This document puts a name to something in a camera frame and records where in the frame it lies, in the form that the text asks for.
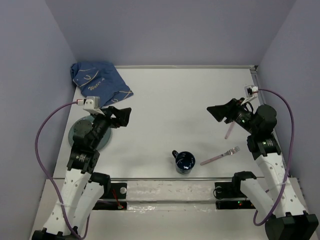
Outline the spoon with pink handle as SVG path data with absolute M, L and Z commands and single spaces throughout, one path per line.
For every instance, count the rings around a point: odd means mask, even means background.
M 225 139 L 229 138 L 229 136 L 230 136 L 230 134 L 231 134 L 231 132 L 232 132 L 232 130 L 234 128 L 234 125 L 235 125 L 234 121 L 230 123 L 229 128 L 228 128 L 228 130 L 227 130 L 227 132 L 225 134 L 225 137 L 224 137 Z

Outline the teal plate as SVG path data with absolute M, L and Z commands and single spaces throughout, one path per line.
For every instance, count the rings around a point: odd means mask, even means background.
M 70 127 L 69 132 L 68 132 L 68 143 L 70 146 L 72 146 L 74 143 L 74 141 L 73 141 L 73 136 L 74 136 L 74 132 L 75 132 L 74 128 L 75 128 L 76 124 L 82 120 L 87 120 L 87 121 L 90 121 L 91 123 L 93 123 L 94 118 L 91 115 L 87 115 L 82 118 L 79 118 L 77 121 L 74 122 L 74 124 Z M 108 142 L 111 138 L 111 135 L 112 135 L 112 130 L 109 128 L 107 130 L 107 132 L 105 133 L 105 135 L 103 136 L 102 140 L 100 141 L 99 145 L 97 146 L 98 151 L 103 149 L 108 144 Z

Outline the fork with pink handle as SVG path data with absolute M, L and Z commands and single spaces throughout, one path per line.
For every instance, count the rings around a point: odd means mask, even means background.
M 233 154 L 235 154 L 235 153 L 237 153 L 237 152 L 239 152 L 239 151 L 240 151 L 240 148 L 239 148 L 238 146 L 236 146 L 236 147 L 228 150 L 228 151 L 225 152 L 225 153 L 222 153 L 222 154 L 220 154 L 220 155 L 218 155 L 218 156 L 215 156 L 215 157 L 213 157 L 213 158 L 210 158 L 210 159 L 208 159 L 208 160 L 205 160 L 205 161 L 201 162 L 200 165 L 203 166 L 203 165 L 209 164 L 209 163 L 214 162 L 214 161 L 216 161 L 216 160 L 218 160 L 218 159 L 221 159 L 221 158 L 223 158 L 223 157 L 233 155 Z

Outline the blue cloth placemat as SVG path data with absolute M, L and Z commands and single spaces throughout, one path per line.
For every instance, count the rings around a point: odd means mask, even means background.
M 113 63 L 82 61 L 70 67 L 73 83 L 84 97 L 99 97 L 99 106 L 109 106 L 134 95 Z

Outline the dark blue mug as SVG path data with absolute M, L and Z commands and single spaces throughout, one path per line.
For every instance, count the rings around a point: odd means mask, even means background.
M 179 174 L 189 174 L 195 166 L 196 159 L 194 155 L 188 151 L 177 152 L 172 151 L 172 155 L 175 161 L 175 169 Z

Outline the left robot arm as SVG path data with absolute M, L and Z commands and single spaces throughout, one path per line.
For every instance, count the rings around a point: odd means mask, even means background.
M 41 230 L 33 232 L 34 240 L 83 240 L 90 214 L 100 198 L 110 194 L 111 178 L 95 172 L 100 153 L 98 145 L 110 128 L 126 127 L 132 109 L 88 109 L 92 120 L 81 119 L 73 126 L 73 145 L 66 165 L 61 189 L 50 178 L 57 201 Z

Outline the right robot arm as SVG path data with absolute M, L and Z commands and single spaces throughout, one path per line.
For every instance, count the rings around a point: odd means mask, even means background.
M 266 104 L 255 112 L 248 110 L 244 98 L 233 98 L 223 105 L 209 106 L 207 111 L 218 121 L 235 122 L 250 135 L 247 147 L 263 173 L 268 192 L 250 171 L 236 172 L 229 182 L 215 184 L 218 200 L 248 198 L 262 215 L 270 240 L 309 240 L 319 225 L 315 214 L 309 214 L 296 195 L 283 165 L 283 155 L 273 130 L 276 110 Z

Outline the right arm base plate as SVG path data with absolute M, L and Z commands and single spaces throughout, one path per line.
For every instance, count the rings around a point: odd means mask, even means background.
M 236 191 L 231 181 L 216 182 L 213 196 L 217 210 L 250 210 L 255 209 L 251 201 L 240 191 Z

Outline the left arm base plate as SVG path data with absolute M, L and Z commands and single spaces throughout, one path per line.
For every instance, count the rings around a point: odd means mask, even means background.
M 93 210 L 125 211 L 127 210 L 128 184 L 124 181 L 112 181 L 108 193 L 104 193 Z

